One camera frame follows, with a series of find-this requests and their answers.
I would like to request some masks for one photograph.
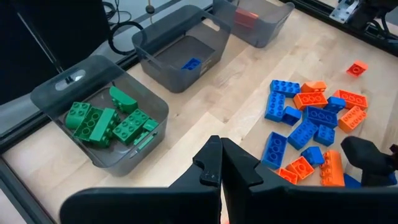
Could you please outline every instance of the plastic bin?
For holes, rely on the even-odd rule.
[[[213,21],[210,27],[204,19]],[[183,6],[132,37],[142,69],[173,93],[220,61],[231,29],[196,6]]]
[[[89,142],[73,138],[73,131],[65,126],[65,117],[73,102],[91,103],[96,108],[112,108],[109,88],[116,86],[138,102],[138,107],[156,120],[159,125],[134,146],[125,146],[112,138],[110,147],[101,148]],[[164,138],[169,107],[145,86],[103,56],[92,56],[35,88],[31,94],[33,103],[46,113],[93,161],[116,176],[128,174]],[[121,113],[124,120],[128,114]],[[152,140],[142,147],[147,139]]]
[[[293,9],[291,2],[276,6],[266,0],[213,0],[213,14],[231,26],[232,34],[258,48],[278,35]]]

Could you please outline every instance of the lego stud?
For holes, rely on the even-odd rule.
[[[100,118],[100,115],[99,115],[98,113],[94,113],[94,114],[91,116],[91,118],[94,119],[94,120],[96,120],[96,119]]]
[[[81,130],[81,133],[83,135],[88,135],[90,133],[90,129],[89,128],[83,128],[83,130]]]
[[[89,128],[94,127],[94,125],[95,125],[95,121],[93,121],[93,120],[89,120],[89,121],[87,122],[87,127],[89,127]]]

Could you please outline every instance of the green lego bricks in bin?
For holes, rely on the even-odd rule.
[[[89,103],[74,102],[65,118],[65,126],[69,129],[79,127],[90,108]]]
[[[109,147],[112,130],[120,123],[116,110],[105,108],[90,135],[90,141],[99,147]]]
[[[73,133],[73,137],[83,140],[90,141],[90,135],[93,132],[98,120],[100,119],[103,110],[95,107],[91,107],[87,112],[84,120],[81,122],[79,127]]]
[[[115,129],[113,134],[125,145],[129,145],[142,132],[144,123],[149,119],[140,109],[136,109]]]
[[[109,94],[112,97],[113,105],[122,113],[131,114],[134,110],[138,109],[137,101],[115,86],[109,89]]]

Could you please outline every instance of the lego duplo brick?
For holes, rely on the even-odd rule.
[[[91,107],[90,110],[87,112],[84,120],[73,133],[73,137],[83,141],[90,141],[90,135],[93,132],[102,113],[103,110]]]
[[[361,188],[361,183],[348,174],[343,174],[344,185],[346,188],[358,189]]]
[[[187,69],[189,71],[194,70],[195,68],[199,67],[201,62],[197,58],[191,58],[181,69]]]
[[[307,106],[323,108],[328,104],[323,92],[297,93],[293,97],[293,102],[296,108],[299,110],[304,110]]]
[[[366,118],[366,112],[358,106],[351,108],[338,120],[338,126],[345,133],[352,132]]]
[[[287,138],[285,136],[271,132],[262,154],[261,163],[267,165],[271,169],[280,168],[284,158],[286,144]]]
[[[319,125],[318,131],[315,133],[313,140],[324,146],[331,146],[335,143],[335,130],[325,125]]]
[[[89,103],[74,102],[65,118],[65,126],[69,129],[76,129],[84,120],[91,105]]]
[[[312,136],[318,130],[318,126],[311,121],[305,119],[297,128],[290,134],[287,141],[297,150],[303,148],[306,143],[311,140]]]
[[[247,10],[241,9],[240,7],[235,10],[235,23],[244,27],[252,29],[258,19],[258,15]]]
[[[339,113],[345,107],[346,101],[344,99],[331,96],[328,98],[328,104],[323,109],[333,113]]]
[[[290,126],[295,125],[301,119],[302,112],[291,106],[286,106],[282,115],[282,122]]]
[[[314,82],[305,82],[301,86],[302,93],[313,93],[313,92],[323,92],[327,88],[327,85],[324,81],[314,81]]]
[[[143,130],[142,127],[148,118],[148,115],[146,115],[143,111],[136,109],[115,129],[113,129],[113,134],[123,144],[129,145],[140,135]]]
[[[122,113],[131,114],[138,108],[138,103],[135,99],[131,98],[115,86],[112,86],[109,89],[109,94],[112,97],[113,105]]]
[[[301,156],[303,156],[314,168],[322,165],[325,162],[321,149],[318,146],[308,147],[301,153]]]
[[[283,179],[289,181],[290,183],[297,184],[297,181],[298,181],[297,174],[295,174],[287,169],[284,169],[284,168],[278,169],[277,174],[279,176],[281,176]]]
[[[90,135],[90,141],[99,147],[109,147],[111,144],[112,130],[120,123],[116,110],[105,108]]]
[[[354,62],[350,68],[347,69],[347,73],[354,76],[359,77],[361,76],[366,70],[368,69],[368,65],[364,62],[357,60]]]
[[[272,91],[268,96],[265,119],[280,122],[285,106],[285,95]]]
[[[305,179],[314,172],[313,167],[303,156],[287,165],[286,169],[297,174],[298,181]]]
[[[314,106],[306,107],[303,113],[303,119],[309,119],[316,125],[322,124],[329,128],[335,128],[338,124],[337,114]]]
[[[361,110],[368,108],[368,99],[364,95],[352,93],[346,90],[337,90],[333,96],[344,99],[347,109],[351,109],[354,106],[358,106]]]
[[[144,124],[144,129],[147,131],[152,131],[158,126],[158,122],[155,121],[154,119],[148,119],[145,124]]]
[[[288,98],[293,98],[297,93],[300,93],[300,84],[295,82],[273,80],[269,87],[271,91],[283,94]]]
[[[343,164],[341,163],[340,153],[329,150],[323,154],[323,158],[325,163],[320,166],[322,186],[344,187]]]

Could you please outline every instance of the green lego brick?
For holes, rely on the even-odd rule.
[[[158,125],[159,123],[154,119],[148,119],[144,124],[144,129],[147,131],[153,131]]]
[[[93,132],[102,113],[103,110],[91,107],[90,110],[87,112],[84,120],[73,133],[73,137],[83,141],[90,141],[90,135]]]
[[[141,133],[141,135],[138,137],[138,138],[136,138],[135,140],[134,140],[134,145],[136,146],[139,142],[141,142],[147,135],[149,134],[149,132],[143,132],[143,133]]]
[[[112,130],[120,123],[116,110],[105,108],[90,135],[90,141],[99,147],[109,147]]]
[[[109,94],[112,96],[113,105],[122,113],[131,114],[138,109],[137,101],[115,86],[109,89]]]
[[[138,150],[137,152],[141,151],[145,146],[147,146],[154,138],[155,136],[149,136],[149,138],[147,138],[140,146],[138,146]]]
[[[65,126],[69,129],[79,127],[90,108],[91,105],[89,103],[74,102],[65,118]]]
[[[123,144],[129,145],[142,132],[142,126],[148,118],[148,115],[140,109],[136,109],[113,130],[113,134]]]

